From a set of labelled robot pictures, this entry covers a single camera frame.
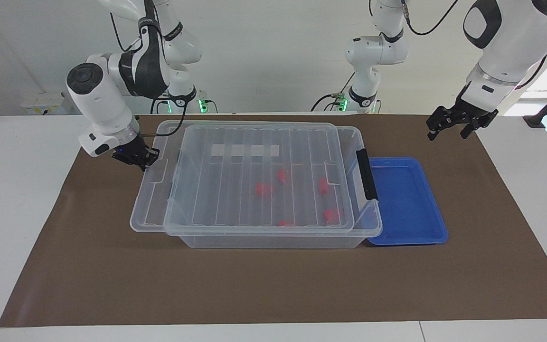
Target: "red object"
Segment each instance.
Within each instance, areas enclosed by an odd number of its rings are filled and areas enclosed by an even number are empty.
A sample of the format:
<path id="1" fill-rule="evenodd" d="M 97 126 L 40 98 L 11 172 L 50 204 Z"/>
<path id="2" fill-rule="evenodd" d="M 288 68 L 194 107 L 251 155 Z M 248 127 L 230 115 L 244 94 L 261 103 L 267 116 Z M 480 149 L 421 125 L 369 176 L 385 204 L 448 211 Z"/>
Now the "red object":
<path id="1" fill-rule="evenodd" d="M 327 225 L 338 225 L 341 215 L 343 215 L 343 211 L 340 209 L 324 210 L 324 220 Z"/>
<path id="2" fill-rule="evenodd" d="M 274 192 L 274 188 L 271 186 L 271 184 L 258 182 L 256 184 L 255 192 L 256 195 L 260 197 L 269 196 Z"/>
<path id="3" fill-rule="evenodd" d="M 326 181 L 325 177 L 321 177 L 319 188 L 320 188 L 320 195 L 326 195 L 328 193 L 328 182 Z"/>
<path id="4" fill-rule="evenodd" d="M 284 184 L 284 181 L 290 176 L 291 176 L 290 171 L 285 169 L 278 170 L 278 181 L 280 181 L 280 183 Z"/>

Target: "green indicator light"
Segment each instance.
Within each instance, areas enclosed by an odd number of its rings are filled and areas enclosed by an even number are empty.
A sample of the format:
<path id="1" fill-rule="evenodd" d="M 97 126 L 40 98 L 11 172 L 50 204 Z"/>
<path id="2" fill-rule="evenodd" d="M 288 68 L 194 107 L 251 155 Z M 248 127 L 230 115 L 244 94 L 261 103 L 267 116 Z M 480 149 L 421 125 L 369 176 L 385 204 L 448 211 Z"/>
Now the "green indicator light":
<path id="1" fill-rule="evenodd" d="M 199 110 L 202 113 L 206 113 L 208 111 L 208 105 L 206 104 L 206 102 L 204 102 L 204 100 L 202 99 L 199 99 L 198 102 L 199 102 Z"/>
<path id="2" fill-rule="evenodd" d="M 348 107 L 347 99 L 343 99 L 343 102 L 339 105 L 339 111 L 345 111 Z"/>

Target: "transparent plastic storage box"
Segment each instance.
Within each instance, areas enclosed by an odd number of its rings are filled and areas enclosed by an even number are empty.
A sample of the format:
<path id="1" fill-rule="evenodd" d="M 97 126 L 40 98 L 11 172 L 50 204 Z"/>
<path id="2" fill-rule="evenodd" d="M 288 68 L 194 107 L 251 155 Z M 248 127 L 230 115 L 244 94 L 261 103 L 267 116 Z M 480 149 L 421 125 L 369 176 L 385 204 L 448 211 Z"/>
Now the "transparent plastic storage box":
<path id="1" fill-rule="evenodd" d="M 164 121 L 159 133 L 178 121 Z M 329 123 L 186 121 L 157 137 L 131 216 L 194 248 L 354 248 L 381 234 L 356 151 L 362 135 Z"/>

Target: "black box handle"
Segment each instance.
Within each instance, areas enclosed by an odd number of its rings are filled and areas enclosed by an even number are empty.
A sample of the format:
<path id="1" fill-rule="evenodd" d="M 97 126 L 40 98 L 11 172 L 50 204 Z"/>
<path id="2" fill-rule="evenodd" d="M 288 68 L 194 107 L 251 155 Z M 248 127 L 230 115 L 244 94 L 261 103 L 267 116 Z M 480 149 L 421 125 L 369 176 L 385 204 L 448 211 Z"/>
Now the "black box handle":
<path id="1" fill-rule="evenodd" d="M 362 177 L 362 187 L 367 200 L 378 200 L 377 189 L 375 188 L 375 180 L 371 172 L 371 162 L 368 160 L 366 149 L 356 151 L 358 156 L 358 167 L 360 168 L 360 176 Z"/>

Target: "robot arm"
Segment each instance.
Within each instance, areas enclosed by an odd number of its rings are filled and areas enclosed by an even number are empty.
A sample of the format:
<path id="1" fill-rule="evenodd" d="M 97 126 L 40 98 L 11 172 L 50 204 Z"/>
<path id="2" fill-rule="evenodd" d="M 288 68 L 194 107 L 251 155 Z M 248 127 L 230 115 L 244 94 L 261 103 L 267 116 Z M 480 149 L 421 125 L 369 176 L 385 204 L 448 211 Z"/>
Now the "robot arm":
<path id="1" fill-rule="evenodd" d="M 381 34 L 354 39 L 345 54 L 356 71 L 354 84 L 344 91 L 347 110 L 359 113 L 369 113 L 377 96 L 381 75 L 374 67 L 402 63 L 408 57 L 401 0 L 374 1 L 373 24 Z"/>
<path id="2" fill-rule="evenodd" d="M 482 49 L 454 106 L 439 106 L 428 120 L 428 138 L 465 124 L 462 137 L 488 126 L 497 106 L 547 54 L 547 0 L 477 0 L 464 20 L 467 39 Z"/>
<path id="3" fill-rule="evenodd" d="M 202 54 L 184 31 L 168 0 L 99 0 L 111 13 L 137 22 L 141 45 L 123 54 L 93 55 L 67 76 L 74 103 L 92 125 L 80 136 L 83 149 L 113 157 L 143 171 L 158 158 L 139 133 L 139 124 L 122 95 L 174 101 L 177 113 L 199 108 L 198 91 L 183 64 Z"/>

